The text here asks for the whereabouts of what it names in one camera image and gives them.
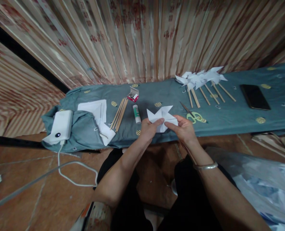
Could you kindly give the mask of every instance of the woman's right hand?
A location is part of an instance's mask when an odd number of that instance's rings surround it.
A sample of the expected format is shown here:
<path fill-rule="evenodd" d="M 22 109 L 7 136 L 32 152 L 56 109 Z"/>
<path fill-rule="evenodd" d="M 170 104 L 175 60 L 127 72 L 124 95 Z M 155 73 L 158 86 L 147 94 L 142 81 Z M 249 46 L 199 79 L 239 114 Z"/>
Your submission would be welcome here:
<path fill-rule="evenodd" d="M 185 119 L 182 116 L 178 115 L 173 115 L 173 116 L 178 120 L 179 125 L 176 126 L 172 123 L 165 122 L 166 127 L 173 130 L 177 134 L 179 140 L 185 145 L 189 145 L 192 142 L 198 142 L 193 127 L 193 122 L 191 122 L 188 119 Z"/>

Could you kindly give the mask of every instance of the curtain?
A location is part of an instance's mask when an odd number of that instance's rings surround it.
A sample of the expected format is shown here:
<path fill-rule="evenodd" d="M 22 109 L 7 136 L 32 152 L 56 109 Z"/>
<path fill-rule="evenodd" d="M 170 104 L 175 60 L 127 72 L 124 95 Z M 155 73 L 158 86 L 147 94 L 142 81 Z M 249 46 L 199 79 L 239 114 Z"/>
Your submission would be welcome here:
<path fill-rule="evenodd" d="M 64 96 L 0 43 L 0 136 L 43 131 L 40 117 Z"/>
<path fill-rule="evenodd" d="M 0 26 L 71 89 L 285 62 L 285 0 L 0 0 Z"/>

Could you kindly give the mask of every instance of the stack of white paper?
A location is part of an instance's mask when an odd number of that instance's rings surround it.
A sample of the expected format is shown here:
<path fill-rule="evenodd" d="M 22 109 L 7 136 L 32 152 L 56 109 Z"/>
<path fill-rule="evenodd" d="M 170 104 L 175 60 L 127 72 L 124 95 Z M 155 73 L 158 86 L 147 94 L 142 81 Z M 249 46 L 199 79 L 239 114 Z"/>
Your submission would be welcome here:
<path fill-rule="evenodd" d="M 94 119 L 97 125 L 106 122 L 107 104 L 105 99 L 87 103 L 80 103 L 78 105 L 77 110 L 91 112 L 94 115 Z"/>
<path fill-rule="evenodd" d="M 101 136 L 103 144 L 107 146 L 114 138 L 116 133 L 113 130 L 110 130 L 110 128 L 104 124 L 106 122 L 106 100 L 102 99 L 88 103 L 80 103 L 78 104 L 77 110 L 91 112 L 94 115 L 99 132 L 103 135 Z"/>

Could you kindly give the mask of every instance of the green scissors handle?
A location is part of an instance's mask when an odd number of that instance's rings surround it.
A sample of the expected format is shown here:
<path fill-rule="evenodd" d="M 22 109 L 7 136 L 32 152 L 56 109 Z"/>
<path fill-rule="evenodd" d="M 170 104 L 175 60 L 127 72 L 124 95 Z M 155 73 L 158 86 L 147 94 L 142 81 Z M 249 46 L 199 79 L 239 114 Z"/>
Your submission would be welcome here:
<path fill-rule="evenodd" d="M 202 116 L 197 112 L 191 112 L 186 115 L 186 119 L 188 120 L 191 119 L 193 121 L 193 124 L 195 124 L 196 120 L 198 121 L 202 120 Z"/>

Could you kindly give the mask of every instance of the bangle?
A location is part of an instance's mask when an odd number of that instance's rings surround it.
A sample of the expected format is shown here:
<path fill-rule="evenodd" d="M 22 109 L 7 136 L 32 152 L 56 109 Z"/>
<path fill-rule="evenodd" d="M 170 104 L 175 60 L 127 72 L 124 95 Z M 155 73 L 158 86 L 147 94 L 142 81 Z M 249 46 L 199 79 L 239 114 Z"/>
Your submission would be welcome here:
<path fill-rule="evenodd" d="M 216 167 L 218 167 L 217 162 L 214 162 L 214 163 L 212 163 L 210 165 L 203 165 L 203 166 L 198 166 L 198 165 L 194 164 L 194 169 L 195 170 L 213 169 L 213 168 L 216 168 Z"/>

